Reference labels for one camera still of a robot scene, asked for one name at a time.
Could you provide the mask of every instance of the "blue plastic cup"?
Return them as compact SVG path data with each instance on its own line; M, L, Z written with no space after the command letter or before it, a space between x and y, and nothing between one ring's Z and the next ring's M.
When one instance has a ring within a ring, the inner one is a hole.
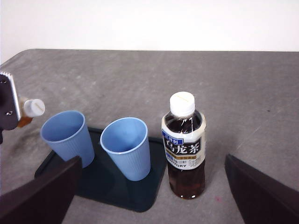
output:
M78 155L84 168L94 159L85 117L79 111L64 111L49 118L41 128L41 138L64 161Z
M109 124L100 137L102 148L131 181L150 172L148 128L138 118L122 118Z

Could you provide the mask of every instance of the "dark tray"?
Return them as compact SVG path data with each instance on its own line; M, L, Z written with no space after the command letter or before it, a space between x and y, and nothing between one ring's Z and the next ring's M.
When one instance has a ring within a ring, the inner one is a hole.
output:
M95 201L143 212L151 208L166 166L162 139L149 137L151 169L140 181L129 181L99 145L103 130L88 128L95 158L82 171L76 195ZM53 169L64 161L52 151L37 169L35 176Z

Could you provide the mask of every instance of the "plastic bottle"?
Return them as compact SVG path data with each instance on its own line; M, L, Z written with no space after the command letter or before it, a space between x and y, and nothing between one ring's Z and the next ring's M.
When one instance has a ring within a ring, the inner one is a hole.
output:
M45 112L45 104L41 99L20 98L21 119L18 127L24 127L30 124L34 117L43 115Z
M206 119L188 92L173 94L170 110L162 117L170 187L177 196L193 199L205 188Z

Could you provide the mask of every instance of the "white bottle cap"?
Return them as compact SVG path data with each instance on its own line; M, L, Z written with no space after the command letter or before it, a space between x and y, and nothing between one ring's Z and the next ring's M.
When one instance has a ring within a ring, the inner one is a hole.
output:
M23 106L26 116L33 118L45 113L45 104L41 99L26 100Z
M189 92L177 92L170 97L170 111L177 117L186 117L194 113L194 96Z

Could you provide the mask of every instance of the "gray table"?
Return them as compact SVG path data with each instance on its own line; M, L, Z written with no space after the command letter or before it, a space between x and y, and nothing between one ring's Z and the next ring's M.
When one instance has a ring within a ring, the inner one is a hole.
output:
M104 128L120 117L143 119L160 137L161 117L177 91L194 94L207 119L206 190L182 200L167 169L153 207L137 213L75 196L64 223L243 223L230 192L224 159L231 153L299 190L299 53L45 50L23 51L1 70L14 75L18 94L41 98L46 113L4 131L1 193L33 179L50 152L42 124L69 109Z

